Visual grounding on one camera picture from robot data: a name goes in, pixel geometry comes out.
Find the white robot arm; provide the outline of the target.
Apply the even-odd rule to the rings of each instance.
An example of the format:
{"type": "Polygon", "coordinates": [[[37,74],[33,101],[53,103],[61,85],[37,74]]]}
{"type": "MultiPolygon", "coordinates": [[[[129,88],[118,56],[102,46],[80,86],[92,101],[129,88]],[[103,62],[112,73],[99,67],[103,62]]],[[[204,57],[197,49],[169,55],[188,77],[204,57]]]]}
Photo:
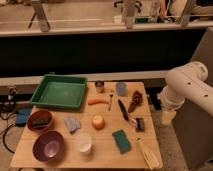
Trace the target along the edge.
{"type": "Polygon", "coordinates": [[[213,116],[213,87],[205,83],[207,77],[208,69],[199,61],[175,67],[166,73],[166,85],[159,94],[163,125],[171,124],[186,99],[213,116]]]}

